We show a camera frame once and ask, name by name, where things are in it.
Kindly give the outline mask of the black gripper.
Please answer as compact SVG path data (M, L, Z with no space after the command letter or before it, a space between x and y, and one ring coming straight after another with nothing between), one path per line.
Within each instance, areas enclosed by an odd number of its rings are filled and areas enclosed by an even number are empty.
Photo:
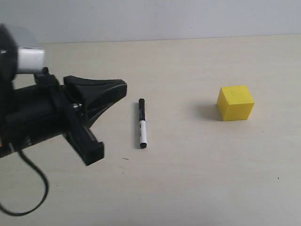
M0 74L0 156L5 157L64 135L86 166L104 158L104 144L89 129L127 95L127 83L63 78L63 85L44 68L35 85L15 89L13 75Z

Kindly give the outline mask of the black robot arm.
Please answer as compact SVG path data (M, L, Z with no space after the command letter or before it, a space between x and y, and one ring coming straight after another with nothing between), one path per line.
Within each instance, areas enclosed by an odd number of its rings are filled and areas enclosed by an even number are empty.
M94 122L127 94L127 83L75 76L63 84L44 66L45 50L27 30L0 26L0 155L62 135L86 165L104 158Z

